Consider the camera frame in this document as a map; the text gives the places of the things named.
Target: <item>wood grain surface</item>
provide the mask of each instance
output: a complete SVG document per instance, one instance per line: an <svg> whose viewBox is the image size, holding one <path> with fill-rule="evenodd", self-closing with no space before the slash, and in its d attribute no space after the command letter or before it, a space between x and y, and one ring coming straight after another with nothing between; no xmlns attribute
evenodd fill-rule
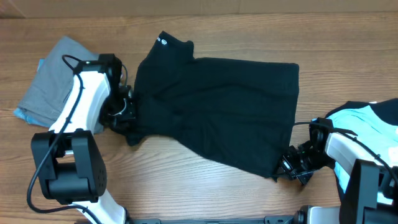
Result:
<svg viewBox="0 0 398 224"><path fill-rule="evenodd" d="M0 20L0 223L84 219L77 211L37 214L26 204L35 169L30 140L47 129L26 124L12 111L39 59L68 35L93 52L115 53L133 84L162 30L192 40L195 57L298 63L297 121L324 116L348 100L383 101L398 94L398 13ZM208 161L166 137L149 137L139 147L109 130L95 139L108 190L134 218L258 218L290 215L307 204L340 204L330 169L301 187ZM294 128L292 144L307 139L307 127ZM38 207L59 206L43 198L38 184L33 197Z"/></svg>

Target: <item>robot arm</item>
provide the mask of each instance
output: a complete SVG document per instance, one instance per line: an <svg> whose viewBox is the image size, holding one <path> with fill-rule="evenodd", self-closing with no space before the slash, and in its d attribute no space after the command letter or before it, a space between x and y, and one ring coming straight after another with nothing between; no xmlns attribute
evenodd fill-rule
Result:
<svg viewBox="0 0 398 224"><path fill-rule="evenodd" d="M340 207L304 206L293 223L396 223L398 167L390 168L380 155L357 142L355 133L333 128L329 119L318 118L308 124L310 140L298 149L290 147L280 161L278 176L298 179L305 185L313 172L324 166L333 168L338 162L350 180ZM378 203L378 195L392 203Z"/></svg>
<svg viewBox="0 0 398 224"><path fill-rule="evenodd" d="M47 133L35 134L31 148L36 167L44 159L55 136L61 134L55 152L39 172L43 195L62 205L82 205L101 223L129 223L127 210L118 205L106 190L106 168L93 138L100 118L104 124L117 123L129 100L129 86L119 86L121 61L111 54L98 61L81 61L73 69L73 88L58 120ZM83 84L83 91L78 98ZM60 133L77 99L70 122ZM74 154L75 162L58 163L56 158ZM90 222L95 220L79 209Z"/></svg>

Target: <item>folded gray shirt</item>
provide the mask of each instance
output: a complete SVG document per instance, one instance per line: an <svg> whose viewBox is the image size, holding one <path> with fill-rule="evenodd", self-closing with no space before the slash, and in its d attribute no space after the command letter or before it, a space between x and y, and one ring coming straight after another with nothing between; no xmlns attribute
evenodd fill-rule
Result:
<svg viewBox="0 0 398 224"><path fill-rule="evenodd" d="M64 54L81 60L98 60L98 54L66 36L47 55L18 108L48 127L60 116L73 86L73 73L62 60ZM77 65L76 61L67 60L72 66ZM101 130L101 126L96 126L96 133Z"/></svg>

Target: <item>garment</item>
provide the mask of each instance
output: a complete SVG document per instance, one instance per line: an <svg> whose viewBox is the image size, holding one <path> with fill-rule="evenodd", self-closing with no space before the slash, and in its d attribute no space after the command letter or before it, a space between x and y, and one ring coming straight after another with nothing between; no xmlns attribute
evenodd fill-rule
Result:
<svg viewBox="0 0 398 224"><path fill-rule="evenodd" d="M333 121L334 127L354 131L359 141L376 154L380 154L390 166L398 166L398 126L395 125L398 118L397 108L397 99L376 104L347 102L327 116ZM344 193L349 182L349 174L338 162L334 170L341 191ZM377 200L386 202L383 197L378 197Z"/></svg>
<svg viewBox="0 0 398 224"><path fill-rule="evenodd" d="M134 85L136 128L175 138L204 158L270 177L289 147L299 66L193 58L193 42L166 32L140 64Z"/></svg>
<svg viewBox="0 0 398 224"><path fill-rule="evenodd" d="M91 53L84 46L69 37L62 37L56 46L39 65L36 76L14 114L29 124L50 127L60 116L73 86L73 74L62 61L68 54L82 60L97 60L98 54ZM75 66L74 60L68 62ZM98 124L95 132L103 127Z"/></svg>

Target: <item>light blue cloth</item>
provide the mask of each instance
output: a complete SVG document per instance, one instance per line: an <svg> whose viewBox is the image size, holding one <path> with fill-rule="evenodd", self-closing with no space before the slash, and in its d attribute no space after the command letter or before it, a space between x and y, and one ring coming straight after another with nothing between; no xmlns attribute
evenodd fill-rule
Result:
<svg viewBox="0 0 398 224"><path fill-rule="evenodd" d="M40 59L39 60L39 65L37 66L37 70L39 70L39 68L43 64L43 62L44 62L44 59ZM40 121L37 121L33 117L31 117L29 115L26 115L20 108L17 108L17 109L14 110L14 115L17 118L23 119L28 124L39 125L39 126L43 126L43 127L47 127L47 128L50 127L48 124L45 124L45 123L40 122Z"/></svg>
<svg viewBox="0 0 398 224"><path fill-rule="evenodd" d="M381 155L386 163L398 165L397 154L391 155L398 149L398 126L393 126L382 121L370 106L360 109L345 109L329 116L335 128L354 131L358 140ZM345 193L349 181L349 174L336 162L335 173L340 186Z"/></svg>

